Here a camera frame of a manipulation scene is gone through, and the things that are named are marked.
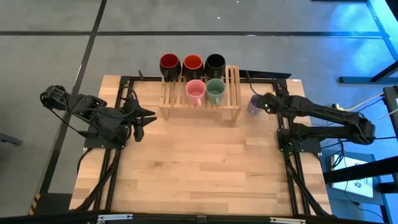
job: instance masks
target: pink mug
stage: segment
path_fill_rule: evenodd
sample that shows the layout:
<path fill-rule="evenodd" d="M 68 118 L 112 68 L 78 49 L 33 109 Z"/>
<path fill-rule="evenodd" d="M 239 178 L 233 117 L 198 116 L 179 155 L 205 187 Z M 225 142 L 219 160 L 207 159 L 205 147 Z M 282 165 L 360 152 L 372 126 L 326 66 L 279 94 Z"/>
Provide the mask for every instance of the pink mug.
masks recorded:
<path fill-rule="evenodd" d="M 189 100 L 194 104 L 201 106 L 205 99 L 206 85 L 201 80 L 191 80 L 185 87 Z"/>

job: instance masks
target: wooden tabletop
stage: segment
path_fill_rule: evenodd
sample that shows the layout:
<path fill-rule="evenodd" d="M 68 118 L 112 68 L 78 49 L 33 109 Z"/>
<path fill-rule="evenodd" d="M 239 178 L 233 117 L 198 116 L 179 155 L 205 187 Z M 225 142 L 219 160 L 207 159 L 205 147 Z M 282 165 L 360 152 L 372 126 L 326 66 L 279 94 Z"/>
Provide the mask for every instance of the wooden tabletop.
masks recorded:
<path fill-rule="evenodd" d="M 120 76 L 105 75 L 99 97 L 114 105 Z M 252 95 L 241 84 L 243 110 L 237 122 L 222 111 L 159 112 L 161 82 L 134 82 L 141 106 L 156 111 L 158 120 L 145 127 L 142 142 L 129 140 L 122 150 L 112 208 L 114 212 L 196 213 L 212 215 L 292 215 L 284 158 L 279 151 L 277 116 L 250 116 Z M 291 95 L 304 95 L 300 80 L 287 80 Z M 260 93 L 271 84 L 254 83 Z M 310 125 L 309 118 L 296 122 Z M 306 185 L 331 213 L 318 159 L 301 153 Z M 82 160 L 70 208 L 76 208 L 96 185 L 104 149 Z M 100 208 L 104 207 L 105 186 Z M 303 213 L 296 186 L 298 209 Z"/>

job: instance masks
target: black metal frame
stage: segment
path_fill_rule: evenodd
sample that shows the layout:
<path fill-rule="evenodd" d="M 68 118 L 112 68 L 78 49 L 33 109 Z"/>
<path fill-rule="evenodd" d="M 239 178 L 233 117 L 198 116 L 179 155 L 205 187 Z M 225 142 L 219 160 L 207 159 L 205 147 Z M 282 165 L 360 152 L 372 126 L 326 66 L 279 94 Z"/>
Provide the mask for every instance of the black metal frame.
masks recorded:
<path fill-rule="evenodd" d="M 317 1 L 334 1 L 334 0 L 317 0 Z M 377 29 L 382 34 L 382 38 L 386 43 L 388 49 L 390 50 L 392 58 L 394 59 L 395 62 L 373 77 L 339 77 L 339 82 L 357 83 L 357 84 L 398 84 L 398 78 L 389 78 L 389 76 L 393 75 L 396 71 L 398 71 L 398 53 L 395 50 L 394 46 L 392 45 L 392 42 L 386 30 L 384 30 L 383 25 L 381 24 L 371 2 L 369 0 L 364 0 L 362 2 L 366 2 L 369 12 L 371 13 L 374 22 L 376 23 Z"/>
<path fill-rule="evenodd" d="M 168 214 L 146 214 L 146 213 L 109 213 L 105 210 L 84 211 L 74 213 L 61 213 L 51 215 L 34 215 L 23 217 L 7 217 L 0 218 L 0 223 L 23 223 L 23 224 L 47 224 L 47 223 L 87 223 L 93 222 L 99 217 L 105 217 L 110 214 L 124 215 L 128 220 L 123 220 L 123 223 L 128 221 L 142 224 L 162 223 L 166 224 L 182 224 L 182 223 L 239 223 L 239 224 L 253 224 L 253 223 L 307 223 L 307 224 L 377 224 L 374 222 L 362 222 L 356 220 L 349 220 L 335 217 L 319 217 L 313 215 L 298 214 L 293 217 L 246 217 L 246 216 L 225 216 L 225 215 L 168 215 Z"/>
<path fill-rule="evenodd" d="M 386 223 L 390 223 L 391 216 L 387 209 L 387 200 L 384 194 L 397 193 L 398 182 L 398 156 L 390 157 L 382 160 L 375 160 L 372 155 L 372 162 L 366 164 L 351 166 L 344 169 L 338 169 L 334 171 L 324 172 L 323 176 L 326 184 L 337 183 L 349 180 L 363 179 L 367 177 L 377 177 L 379 184 L 377 185 L 377 191 L 382 195 L 383 205 L 380 205 L 383 219 Z M 382 183 L 381 175 L 392 174 L 394 182 Z"/>
<path fill-rule="evenodd" d="M 243 74 L 244 74 L 244 72 L 242 73 L 242 75 L 240 75 L 241 82 L 242 83 L 249 83 L 249 80 Z M 272 76 L 274 76 L 274 75 L 277 75 L 278 73 L 269 73 L 269 72 L 264 72 L 264 73 L 260 72 L 259 73 L 259 72 L 256 72 L 256 78 L 252 78 L 251 82 L 252 83 L 268 83 L 268 84 L 271 84 L 273 86 L 274 91 L 276 91 L 279 86 L 282 86 L 283 88 L 285 88 L 287 90 L 286 79 L 270 79 L 270 74 L 272 74 Z M 281 76 L 284 76 L 284 77 L 288 78 L 290 76 L 290 74 L 281 73 Z M 127 82 L 128 82 L 130 87 L 133 87 L 135 81 L 160 82 L 160 81 L 162 81 L 162 77 L 143 77 L 141 75 L 141 73 L 140 73 L 140 75 L 138 77 L 121 77 L 121 81 L 120 81 L 120 84 L 119 84 L 119 89 L 122 88 Z M 119 96 L 119 94 L 117 96 L 118 100 L 116 101 L 116 107 L 120 105 L 120 96 Z M 278 116 L 279 129 L 284 128 L 285 124 L 284 124 L 283 117 L 281 115 L 277 115 L 277 116 Z M 292 119 L 289 119 L 289 125 L 291 125 L 292 123 L 293 123 Z M 285 166 L 286 166 L 286 174 L 287 174 L 287 181 L 288 181 L 288 185 L 289 185 L 289 195 L 290 195 L 290 202 L 291 202 L 291 206 L 292 206 L 292 213 L 294 215 L 297 215 L 297 214 L 299 214 L 299 210 L 298 210 L 298 207 L 297 207 L 297 199 L 296 199 L 296 195 L 295 195 L 294 181 L 293 181 L 292 176 L 289 174 L 289 168 L 288 168 L 288 165 L 287 165 L 287 161 L 290 161 L 290 154 L 289 154 L 289 151 L 287 151 L 287 150 L 283 151 L 282 148 L 281 148 L 281 151 L 282 151 L 282 153 L 284 155 L 284 161 L 285 161 Z M 105 155 L 104 155 L 104 159 L 103 159 L 103 163 L 102 163 L 102 166 L 101 166 L 100 178 L 103 176 L 103 173 L 105 172 L 106 167 L 108 166 L 109 155 L 110 155 L 110 149 L 106 149 L 106 152 L 105 152 Z M 297 167 L 298 177 L 305 184 L 304 176 L 303 176 L 303 170 L 302 170 L 302 164 L 301 164 L 301 160 L 300 160 L 300 154 L 298 152 L 293 152 L 293 155 L 294 155 L 294 158 L 295 158 L 295 163 L 296 163 L 296 167 Z M 117 160 L 120 160 L 120 150 L 116 150 L 115 157 L 117 157 Z M 116 169 L 115 173 L 112 174 L 111 180 L 110 180 L 110 183 L 109 183 L 109 189 L 108 189 L 106 205 L 105 205 L 105 210 L 108 211 L 108 212 L 110 212 L 110 209 L 111 209 L 113 191 L 114 191 L 114 186 L 116 184 L 116 175 L 117 175 L 117 169 Z M 302 202 L 303 202 L 304 214 L 310 215 L 310 206 L 308 204 L 308 201 L 305 198 L 303 192 L 301 192 L 301 194 L 302 194 Z M 96 198 L 96 200 L 95 200 L 94 209 L 98 209 L 99 208 L 100 200 L 101 200 L 101 194 L 99 194 L 98 198 Z"/>
<path fill-rule="evenodd" d="M 334 180 L 340 181 L 341 178 L 335 175 L 339 175 L 339 173 L 334 173 L 331 174 L 331 167 L 330 164 L 328 164 L 327 159 L 333 155 L 335 152 L 337 152 L 336 150 L 332 150 L 332 149 L 324 149 L 322 151 L 323 153 L 323 158 L 325 159 L 321 159 L 321 164 L 322 164 L 322 170 L 324 174 L 327 174 L 327 181 L 326 182 L 334 182 Z M 373 154 L 362 154 L 362 153 L 357 153 L 357 152 L 345 152 L 345 157 L 349 157 L 349 158 L 353 158 L 353 159 L 359 159 L 361 161 L 367 162 L 368 166 L 370 164 L 370 167 L 366 168 L 364 167 L 364 169 L 362 167 L 360 167 L 360 171 L 358 172 L 358 169 L 356 170 L 357 173 L 353 174 L 353 176 L 358 177 L 359 175 L 362 174 L 366 174 L 367 169 L 378 169 L 378 166 L 380 164 L 375 164 L 373 163 L 374 161 L 377 161 L 374 157 Z M 350 177 L 351 178 L 351 173 L 353 170 L 351 169 L 346 169 L 344 172 L 345 174 L 343 174 L 344 177 Z M 373 198 L 368 198 L 362 195 L 357 195 L 351 192 L 345 192 L 342 190 L 337 190 L 334 189 L 330 184 L 326 184 L 326 191 L 328 192 L 328 194 L 331 196 L 330 199 L 337 199 L 337 200 L 344 200 L 347 202 L 358 202 L 360 204 L 371 204 L 371 205 L 376 205 L 379 206 L 379 208 L 381 209 L 381 215 L 382 218 L 384 220 L 385 223 L 391 223 L 393 221 L 393 219 L 391 218 L 391 213 L 389 211 L 389 207 L 387 204 L 387 200 L 386 200 L 386 195 L 387 193 L 392 193 L 392 192 L 383 192 L 380 190 L 379 185 L 383 184 L 381 182 L 381 177 L 378 176 L 380 174 L 380 172 L 378 172 L 377 170 L 371 170 L 371 175 L 376 175 L 374 177 L 372 177 L 373 179 Z"/>

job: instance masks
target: mug handle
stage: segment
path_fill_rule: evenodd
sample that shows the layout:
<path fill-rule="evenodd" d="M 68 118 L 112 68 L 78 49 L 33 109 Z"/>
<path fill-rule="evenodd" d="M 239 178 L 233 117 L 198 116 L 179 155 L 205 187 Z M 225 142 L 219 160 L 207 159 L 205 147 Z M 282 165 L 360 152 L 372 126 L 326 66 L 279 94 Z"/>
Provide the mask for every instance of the mug handle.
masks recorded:
<path fill-rule="evenodd" d="M 164 72 L 163 76 L 164 76 L 164 80 L 165 80 L 166 82 L 168 82 L 168 81 L 169 81 L 169 71 L 166 70 L 166 71 Z"/>
<path fill-rule="evenodd" d="M 201 106 L 201 100 L 197 98 L 198 106 Z"/>

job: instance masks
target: black cable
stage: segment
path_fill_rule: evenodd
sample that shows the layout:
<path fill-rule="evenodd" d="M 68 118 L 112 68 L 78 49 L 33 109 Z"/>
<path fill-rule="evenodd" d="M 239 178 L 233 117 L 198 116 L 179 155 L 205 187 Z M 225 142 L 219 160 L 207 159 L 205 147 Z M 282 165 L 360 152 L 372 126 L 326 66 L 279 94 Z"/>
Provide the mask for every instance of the black cable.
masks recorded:
<path fill-rule="evenodd" d="M 319 162 L 321 162 L 321 159 L 319 158 L 319 156 L 318 156 L 318 154 L 316 152 L 313 152 L 312 154 L 319 160 Z"/>
<path fill-rule="evenodd" d="M 337 144 L 340 144 L 340 142 L 338 142 L 338 143 L 334 143 L 334 144 L 331 144 L 331 145 L 328 145 L 328 146 L 324 146 L 324 147 L 322 147 L 321 149 L 326 149 L 326 148 L 328 148 L 328 147 L 332 147 L 332 146 L 335 146 L 335 145 L 337 145 Z"/>
<path fill-rule="evenodd" d="M 108 169 L 106 170 L 104 176 L 98 181 L 97 185 L 91 191 L 89 196 L 83 201 L 83 203 L 77 207 L 75 210 L 88 210 L 91 204 L 93 203 L 96 196 L 99 194 L 100 190 L 104 187 L 105 183 L 108 181 L 109 177 L 113 172 L 118 168 L 119 161 L 117 157 L 114 156 L 112 163 L 109 165 Z"/>
<path fill-rule="evenodd" d="M 132 126 L 132 125 L 131 125 L 130 119 L 127 119 L 126 121 L 127 121 L 128 131 L 129 131 L 129 133 L 127 134 L 126 140 L 128 140 L 128 139 L 130 139 L 131 134 L 132 134 L 132 129 L 131 129 L 131 126 Z"/>
<path fill-rule="evenodd" d="M 65 96 L 62 96 L 62 99 L 63 99 L 63 103 L 65 104 L 65 111 L 68 114 L 69 113 L 69 107 L 68 107 L 69 102 L 68 102 L 68 100 L 67 100 L 67 98 Z"/>
<path fill-rule="evenodd" d="M 347 164 L 346 164 L 346 159 L 345 159 L 345 158 L 344 158 L 344 165 L 345 165 L 345 167 L 347 168 Z M 357 209 L 361 210 L 361 211 L 367 211 L 367 212 L 371 212 L 371 213 L 377 215 L 379 218 L 381 218 L 381 220 L 382 220 L 383 223 L 384 223 L 383 217 L 381 217 L 381 216 L 380 216 L 379 214 L 377 214 L 376 212 L 370 211 L 370 210 L 368 210 L 368 209 L 359 208 L 359 207 L 356 205 L 356 203 L 353 202 L 353 201 L 350 199 L 350 197 L 347 195 L 347 192 L 346 192 L 346 191 L 347 191 L 347 186 L 348 186 L 348 181 L 347 181 L 347 183 L 346 183 L 346 188 L 344 189 L 344 194 L 345 194 L 346 197 L 355 205 L 355 207 L 356 207 Z"/>
<path fill-rule="evenodd" d="M 335 123 L 334 123 L 334 122 L 332 122 L 332 123 L 330 123 L 330 124 L 326 125 L 325 127 L 329 127 L 329 126 L 331 126 L 332 124 L 335 124 Z"/>
<path fill-rule="evenodd" d="M 363 135 L 361 128 L 359 127 L 359 125 L 355 124 L 356 128 L 358 129 L 359 133 L 361 134 L 362 140 L 366 141 L 367 144 L 371 144 L 371 142 L 369 142 L 366 137 Z"/>
<path fill-rule="evenodd" d="M 132 115 L 135 110 L 131 110 L 130 112 L 128 112 L 128 113 L 126 113 L 124 115 L 111 115 L 111 114 L 105 113 L 105 111 L 88 108 L 88 109 L 82 109 L 82 110 L 74 110 L 74 111 L 69 112 L 69 114 L 74 114 L 74 113 L 82 112 L 82 111 L 95 111 L 95 112 L 101 113 L 101 114 L 103 114 L 105 116 L 108 116 L 110 118 L 125 118 L 125 117 L 128 117 L 128 116 Z"/>
<path fill-rule="evenodd" d="M 66 124 L 69 128 L 72 128 L 74 131 L 76 131 L 79 135 L 81 135 L 81 136 L 83 136 L 84 137 L 84 135 L 79 131 L 79 130 L 77 130 L 76 128 L 74 128 L 74 127 L 72 127 L 72 126 L 70 126 L 64 119 L 62 119 L 56 112 L 54 112 L 53 110 L 51 110 L 51 109 L 49 109 L 55 116 L 57 116 L 57 118 L 59 118 L 64 124 Z"/>
<path fill-rule="evenodd" d="M 93 150 L 93 148 L 87 148 L 87 151 L 85 151 L 84 153 L 83 153 L 83 155 L 81 155 L 80 156 L 80 159 L 79 159 L 79 162 L 77 163 L 77 173 L 76 174 L 79 174 L 79 169 L 80 169 L 80 163 L 81 163 L 81 161 L 83 160 L 83 158 L 91 151 L 91 150 Z"/>
<path fill-rule="evenodd" d="M 248 77 L 248 81 L 249 81 L 249 85 L 250 85 L 251 91 L 253 91 L 253 93 L 256 94 L 256 95 L 260 95 L 253 89 L 253 86 L 251 85 L 251 78 L 249 76 L 249 71 L 247 71 L 247 70 L 246 70 L 246 76 Z"/>
<path fill-rule="evenodd" d="M 366 108 L 368 108 L 368 107 L 370 107 L 370 106 L 372 106 L 372 105 L 375 105 L 377 102 L 381 101 L 382 99 L 383 99 L 383 98 L 378 99 L 378 100 L 375 101 L 374 103 L 371 103 L 371 104 L 365 106 L 364 108 L 360 109 L 360 110 L 357 111 L 357 112 L 360 112 L 360 111 L 365 110 Z"/>
<path fill-rule="evenodd" d="M 332 155 L 330 155 L 330 156 L 328 156 L 327 158 L 326 158 L 326 161 L 325 161 L 325 163 L 328 165 L 328 162 L 329 162 L 329 160 L 330 160 L 330 158 L 332 158 L 334 155 L 336 155 L 336 154 L 338 154 L 338 153 L 340 153 L 339 155 L 338 155 L 338 157 L 336 158 L 336 160 L 334 161 L 334 163 L 333 163 L 333 165 L 331 165 L 331 168 L 336 168 L 337 166 L 338 166 L 338 164 L 340 164 L 340 162 L 343 160 L 343 158 L 344 158 L 344 145 L 343 145 L 343 141 L 342 140 L 340 140 L 340 139 L 338 139 L 338 145 L 339 145 L 339 147 L 340 147 L 340 151 L 337 151 L 337 152 L 335 152 L 335 153 L 333 153 Z"/>
<path fill-rule="evenodd" d="M 132 95 L 134 96 L 134 99 L 138 100 L 137 93 L 136 93 L 131 87 L 129 87 L 129 86 L 124 86 L 124 87 L 121 87 L 121 88 L 120 88 L 119 93 L 118 93 L 118 95 L 120 96 L 120 99 L 122 99 L 122 100 L 127 100 L 127 98 L 122 97 L 122 94 L 121 94 L 121 92 L 122 92 L 125 88 L 127 88 L 128 90 L 131 90 Z"/>

